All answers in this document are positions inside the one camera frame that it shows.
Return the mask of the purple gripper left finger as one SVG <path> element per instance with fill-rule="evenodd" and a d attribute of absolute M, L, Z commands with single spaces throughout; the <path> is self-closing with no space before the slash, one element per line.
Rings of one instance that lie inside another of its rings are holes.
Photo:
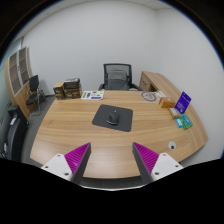
<path fill-rule="evenodd" d="M 88 142 L 65 155 L 56 154 L 42 166 L 42 169 L 79 185 L 90 154 L 91 143 Z"/>

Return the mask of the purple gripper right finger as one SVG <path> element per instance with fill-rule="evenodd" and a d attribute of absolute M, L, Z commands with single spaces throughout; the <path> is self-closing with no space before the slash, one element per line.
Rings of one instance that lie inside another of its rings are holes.
<path fill-rule="evenodd" d="M 169 154 L 158 154 L 136 142 L 132 144 L 132 153 L 144 184 L 149 184 L 182 169 L 182 166 Z"/>

